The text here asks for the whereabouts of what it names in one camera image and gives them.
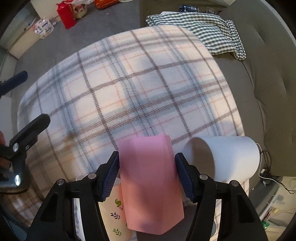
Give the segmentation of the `green checked cloth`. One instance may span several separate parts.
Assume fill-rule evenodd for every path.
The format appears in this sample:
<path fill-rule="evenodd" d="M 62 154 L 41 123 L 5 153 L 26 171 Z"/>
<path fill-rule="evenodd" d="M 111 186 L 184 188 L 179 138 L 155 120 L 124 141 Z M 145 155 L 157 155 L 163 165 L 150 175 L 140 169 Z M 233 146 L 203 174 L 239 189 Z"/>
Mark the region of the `green checked cloth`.
<path fill-rule="evenodd" d="M 150 15 L 148 26 L 174 25 L 196 35 L 212 55 L 231 53 L 237 60 L 246 59 L 240 35 L 232 20 L 207 13 L 167 13 Z"/>

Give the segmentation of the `white bottle pack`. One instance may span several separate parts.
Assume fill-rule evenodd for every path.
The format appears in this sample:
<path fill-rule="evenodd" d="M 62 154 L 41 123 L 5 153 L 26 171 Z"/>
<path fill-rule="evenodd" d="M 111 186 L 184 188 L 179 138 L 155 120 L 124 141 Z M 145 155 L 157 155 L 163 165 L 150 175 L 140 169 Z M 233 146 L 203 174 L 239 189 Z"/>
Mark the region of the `white bottle pack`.
<path fill-rule="evenodd" d="M 48 19 L 40 19 L 34 24 L 34 32 L 40 39 L 45 39 L 53 30 L 54 26 Z"/>

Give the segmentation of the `red shopping bag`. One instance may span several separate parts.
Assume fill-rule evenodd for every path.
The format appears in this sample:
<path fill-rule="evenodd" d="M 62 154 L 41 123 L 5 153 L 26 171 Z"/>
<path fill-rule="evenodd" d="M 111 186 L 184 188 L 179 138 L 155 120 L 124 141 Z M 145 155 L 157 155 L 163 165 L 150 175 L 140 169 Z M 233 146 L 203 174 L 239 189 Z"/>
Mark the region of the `red shopping bag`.
<path fill-rule="evenodd" d="M 94 0 L 97 9 L 105 9 L 119 3 L 119 0 Z"/>

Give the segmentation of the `white floral paper cup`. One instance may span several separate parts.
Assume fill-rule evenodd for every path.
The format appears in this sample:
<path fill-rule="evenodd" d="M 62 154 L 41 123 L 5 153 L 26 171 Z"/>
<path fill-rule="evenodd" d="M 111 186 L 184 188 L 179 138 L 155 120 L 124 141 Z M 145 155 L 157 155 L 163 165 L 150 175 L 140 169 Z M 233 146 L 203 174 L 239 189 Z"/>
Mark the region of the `white floral paper cup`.
<path fill-rule="evenodd" d="M 110 240 L 131 240 L 133 233 L 127 227 L 119 178 L 116 178 L 110 196 L 98 205 L 108 238 Z"/>

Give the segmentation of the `pink hexagonal cup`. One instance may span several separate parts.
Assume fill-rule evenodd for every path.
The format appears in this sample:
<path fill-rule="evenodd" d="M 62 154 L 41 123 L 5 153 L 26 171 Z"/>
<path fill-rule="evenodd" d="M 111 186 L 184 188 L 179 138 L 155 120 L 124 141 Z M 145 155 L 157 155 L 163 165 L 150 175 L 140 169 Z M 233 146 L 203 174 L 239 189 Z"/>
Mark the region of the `pink hexagonal cup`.
<path fill-rule="evenodd" d="M 184 218 L 171 138 L 126 138 L 118 143 L 127 226 L 162 235 Z"/>

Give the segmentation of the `plaid blanket table cover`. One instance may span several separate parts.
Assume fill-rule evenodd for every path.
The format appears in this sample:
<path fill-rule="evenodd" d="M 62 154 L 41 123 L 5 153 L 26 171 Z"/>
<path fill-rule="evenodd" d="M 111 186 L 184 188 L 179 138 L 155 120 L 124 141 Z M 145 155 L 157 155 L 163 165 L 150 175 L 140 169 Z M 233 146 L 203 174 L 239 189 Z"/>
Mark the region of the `plaid blanket table cover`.
<path fill-rule="evenodd" d="M 126 31 L 64 59 L 23 95 L 17 126 L 50 125 L 26 159 L 31 186 L 3 203 L 29 227 L 56 180 L 105 163 L 124 138 L 169 135 L 175 152 L 195 136 L 242 136 L 230 87 L 201 40 L 177 26 Z"/>

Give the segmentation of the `green glass bottle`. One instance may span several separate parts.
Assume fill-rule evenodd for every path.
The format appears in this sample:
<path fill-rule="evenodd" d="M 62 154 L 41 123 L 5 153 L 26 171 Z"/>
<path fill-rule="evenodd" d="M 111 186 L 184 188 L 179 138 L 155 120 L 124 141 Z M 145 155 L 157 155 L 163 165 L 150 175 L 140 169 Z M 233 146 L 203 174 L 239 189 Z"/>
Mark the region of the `green glass bottle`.
<path fill-rule="evenodd" d="M 262 226 L 263 226 L 263 228 L 266 230 L 268 227 L 269 227 L 269 225 L 270 225 L 270 223 L 267 221 L 267 220 L 262 220 L 261 221 L 261 224 L 262 224 Z"/>

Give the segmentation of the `white plastic cup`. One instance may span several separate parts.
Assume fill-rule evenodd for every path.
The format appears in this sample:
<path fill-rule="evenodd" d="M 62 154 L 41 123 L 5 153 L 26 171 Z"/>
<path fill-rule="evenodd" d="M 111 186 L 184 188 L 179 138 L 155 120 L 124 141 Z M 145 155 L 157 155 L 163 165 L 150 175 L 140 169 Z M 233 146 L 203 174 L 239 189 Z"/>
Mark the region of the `white plastic cup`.
<path fill-rule="evenodd" d="M 224 183 L 249 180 L 260 160 L 257 144 L 246 136 L 194 137 L 185 144 L 182 153 L 200 173 Z"/>

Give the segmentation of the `cream storage cabinet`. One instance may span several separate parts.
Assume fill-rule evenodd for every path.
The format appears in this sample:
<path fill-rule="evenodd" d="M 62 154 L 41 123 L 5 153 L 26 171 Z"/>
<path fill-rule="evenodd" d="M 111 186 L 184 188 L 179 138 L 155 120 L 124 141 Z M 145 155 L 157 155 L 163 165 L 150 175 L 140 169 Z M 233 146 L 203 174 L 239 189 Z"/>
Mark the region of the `cream storage cabinet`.
<path fill-rule="evenodd" d="M 40 19 L 57 20 L 59 1 L 28 1 L 11 20 L 1 38 L 1 46 L 15 58 L 29 50 L 39 39 L 34 24 Z"/>

